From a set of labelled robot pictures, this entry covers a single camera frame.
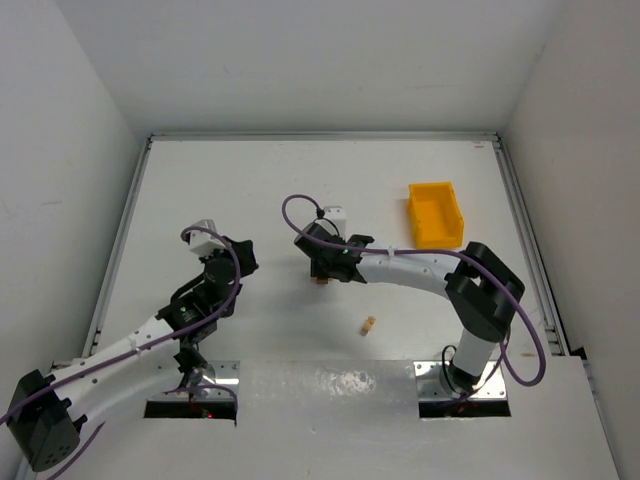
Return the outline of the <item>yellow plastic bin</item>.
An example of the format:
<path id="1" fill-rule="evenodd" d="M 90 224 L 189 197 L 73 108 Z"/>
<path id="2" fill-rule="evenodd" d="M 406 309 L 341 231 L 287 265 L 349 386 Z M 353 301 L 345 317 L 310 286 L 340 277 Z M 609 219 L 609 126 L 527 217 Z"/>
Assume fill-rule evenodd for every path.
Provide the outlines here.
<path id="1" fill-rule="evenodd" d="M 407 213 L 417 249 L 454 249 L 462 246 L 464 219 L 451 182 L 413 183 L 408 186 Z"/>

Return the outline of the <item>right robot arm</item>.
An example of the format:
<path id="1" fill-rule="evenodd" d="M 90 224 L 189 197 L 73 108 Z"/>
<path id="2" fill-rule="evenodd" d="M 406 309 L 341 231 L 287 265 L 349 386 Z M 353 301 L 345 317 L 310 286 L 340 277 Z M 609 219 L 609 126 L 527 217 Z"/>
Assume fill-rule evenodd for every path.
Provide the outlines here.
<path id="1" fill-rule="evenodd" d="M 320 221 L 309 224 L 294 245 L 312 263 L 312 273 L 343 283 L 391 284 L 433 293 L 450 301 L 462 335 L 440 374 L 443 388 L 467 396 L 479 383 L 493 351 L 510 331 L 524 284 L 484 244 L 471 242 L 460 259 L 444 254 L 389 253 L 371 236 L 345 240 Z"/>

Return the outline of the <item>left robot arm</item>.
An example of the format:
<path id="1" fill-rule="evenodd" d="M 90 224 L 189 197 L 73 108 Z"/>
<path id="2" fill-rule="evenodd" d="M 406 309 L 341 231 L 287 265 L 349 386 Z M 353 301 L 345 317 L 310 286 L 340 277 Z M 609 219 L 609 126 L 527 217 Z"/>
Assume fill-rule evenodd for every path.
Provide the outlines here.
<path id="1" fill-rule="evenodd" d="M 234 241 L 194 227 L 184 239 L 203 265 L 169 303 L 104 350 L 18 381 L 2 417 L 34 473 L 60 465 L 117 412 L 154 395 L 183 389 L 206 369 L 198 344 L 230 317 L 242 278 L 258 263 L 250 240 Z"/>

